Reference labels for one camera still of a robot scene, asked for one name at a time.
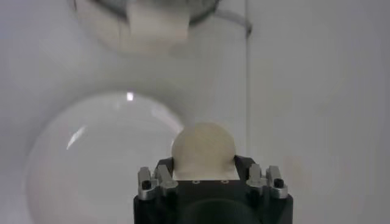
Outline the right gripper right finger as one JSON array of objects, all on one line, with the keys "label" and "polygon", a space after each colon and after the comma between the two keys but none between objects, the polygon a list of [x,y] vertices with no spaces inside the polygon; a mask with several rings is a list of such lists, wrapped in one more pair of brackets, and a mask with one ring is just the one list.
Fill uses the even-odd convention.
[{"label": "right gripper right finger", "polygon": [[235,155],[234,162],[241,181],[255,190],[260,196],[265,190],[269,191],[270,197],[275,199],[286,199],[288,197],[288,186],[282,178],[279,166],[269,166],[263,175],[262,169],[252,158]]}]

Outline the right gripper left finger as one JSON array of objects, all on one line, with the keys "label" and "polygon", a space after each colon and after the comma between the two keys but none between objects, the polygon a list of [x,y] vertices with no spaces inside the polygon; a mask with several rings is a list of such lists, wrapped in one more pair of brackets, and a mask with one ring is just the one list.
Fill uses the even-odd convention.
[{"label": "right gripper left finger", "polygon": [[170,197],[177,194],[179,182],[173,179],[173,157],[161,159],[153,173],[148,167],[141,167],[138,171],[138,198],[153,200],[158,195]]}]

